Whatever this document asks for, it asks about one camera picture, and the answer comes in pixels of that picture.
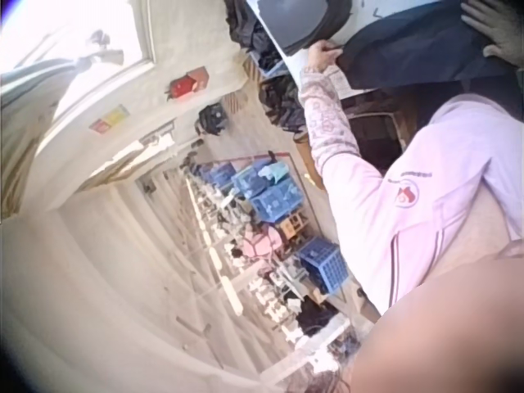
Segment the fluorescent light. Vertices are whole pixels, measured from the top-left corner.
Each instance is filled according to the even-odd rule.
[[[240,302],[237,292],[235,291],[235,288],[233,288],[233,284],[231,283],[229,278],[224,276],[220,276],[220,282],[222,283],[222,287],[226,292],[226,296],[229,299],[229,303],[231,303],[231,306],[233,307],[233,311],[238,317],[241,316],[242,312],[244,311],[244,306]]]

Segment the dark blue cloth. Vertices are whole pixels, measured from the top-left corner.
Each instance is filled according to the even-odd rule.
[[[509,63],[483,56],[490,40],[462,22],[460,3],[411,8],[360,30],[337,60],[351,87],[392,88],[514,72]]]

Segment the skin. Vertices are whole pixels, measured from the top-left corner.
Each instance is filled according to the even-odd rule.
[[[462,9],[462,20],[493,42],[484,48],[484,56],[524,67],[524,24],[511,6],[501,0],[467,0]]]
[[[308,51],[308,65],[310,70],[323,73],[342,54],[341,49],[336,49],[335,44],[321,40],[311,45]]]
[[[351,391],[496,392],[503,370],[524,373],[523,277],[522,257],[490,257],[422,284],[375,325]]]

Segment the table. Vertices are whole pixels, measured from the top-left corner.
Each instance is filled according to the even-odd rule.
[[[274,40],[273,35],[268,31],[266,24],[260,18],[259,12],[259,0],[247,0],[247,3],[253,9],[253,12],[259,18],[260,23],[264,26],[268,32],[269,37],[275,44],[278,52],[282,56],[282,59],[286,63],[291,76],[296,82],[296,85],[300,88],[300,72],[307,64],[308,61],[308,49],[301,49],[293,56],[286,56],[283,50],[278,46]],[[377,19],[384,18],[395,14],[396,12],[405,11],[409,8],[416,6],[422,6],[432,2],[440,0],[353,0],[353,7],[351,9],[351,17],[342,28],[331,37],[337,45],[343,45],[347,43],[351,37],[359,32],[363,27],[371,24]],[[338,67],[329,67],[326,70],[327,75],[331,78],[335,88],[338,92],[338,97],[343,100],[344,98],[353,97],[361,93],[366,93],[368,90],[358,90],[351,88],[344,74],[338,69]]]

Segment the sticker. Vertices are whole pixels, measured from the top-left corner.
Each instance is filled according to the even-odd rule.
[[[106,133],[111,128],[111,126],[104,120],[98,119],[93,124],[91,124],[89,128],[98,133]]]
[[[396,194],[395,206],[408,209],[417,204],[419,197],[418,186],[413,180],[400,180],[399,191]]]
[[[127,117],[129,117],[127,109],[118,105],[113,111],[106,113],[102,118],[91,124],[89,128],[97,133],[104,134]]]
[[[102,117],[111,127],[115,127],[120,121],[129,116],[129,112],[122,105],[118,105],[113,111]]]

